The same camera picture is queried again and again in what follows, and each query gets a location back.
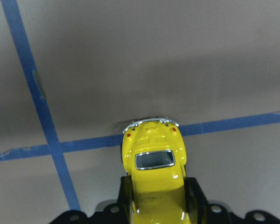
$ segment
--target yellow toy car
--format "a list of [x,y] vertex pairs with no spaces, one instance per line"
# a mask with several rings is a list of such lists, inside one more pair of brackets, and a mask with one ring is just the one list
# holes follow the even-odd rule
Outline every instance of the yellow toy car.
[[187,155],[178,124],[144,119],[123,134],[122,162],[133,185],[130,223],[190,224],[184,188]]

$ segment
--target horizontal blue tape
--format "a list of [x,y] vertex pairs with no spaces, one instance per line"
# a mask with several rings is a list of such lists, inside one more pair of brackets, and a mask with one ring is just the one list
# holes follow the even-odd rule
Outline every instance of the horizontal blue tape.
[[[65,197],[71,210],[81,210],[77,195],[65,162],[63,151],[55,130],[49,106],[37,83],[35,72],[36,66],[30,49],[26,31],[21,19],[20,11],[16,0],[1,0],[3,10],[10,28],[12,38],[24,71],[24,75],[31,92],[31,96],[46,137],[50,154],[52,155]],[[25,149],[11,150],[6,155],[0,155],[0,159],[9,160],[12,158],[23,158],[21,156],[39,156],[42,152],[25,151]]]
[[[180,126],[183,136],[205,134],[212,132],[228,131],[239,128],[247,128],[261,125],[280,123],[280,113],[267,113],[248,117],[224,119],[198,124]],[[61,142],[64,153],[90,150],[103,147],[119,146],[122,142],[122,134],[111,135],[93,139]],[[16,148],[7,154],[0,153],[0,161],[15,160],[51,154],[47,145],[33,146],[30,148]]]

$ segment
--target vertical blue tape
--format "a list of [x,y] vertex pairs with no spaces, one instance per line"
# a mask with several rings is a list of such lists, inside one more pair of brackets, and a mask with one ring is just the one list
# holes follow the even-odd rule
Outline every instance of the vertical blue tape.
[[21,19],[18,4],[16,0],[1,0],[1,3],[36,107],[36,111],[48,142],[50,153],[52,154],[52,158],[64,190],[65,197],[71,210],[81,210],[61,145],[58,140],[48,103],[43,97],[34,77],[36,66]]

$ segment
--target yellow car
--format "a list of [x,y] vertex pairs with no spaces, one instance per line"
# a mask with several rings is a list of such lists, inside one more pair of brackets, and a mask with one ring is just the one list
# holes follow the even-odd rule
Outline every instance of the yellow car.
[[178,124],[144,119],[123,134],[122,162],[133,185],[130,223],[190,224],[184,188],[187,155]]

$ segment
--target car rear window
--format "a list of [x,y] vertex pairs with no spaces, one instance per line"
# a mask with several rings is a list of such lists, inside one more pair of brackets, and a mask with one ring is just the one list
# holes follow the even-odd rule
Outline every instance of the car rear window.
[[174,155],[171,150],[140,153],[136,155],[135,160],[137,169],[155,169],[175,164]]

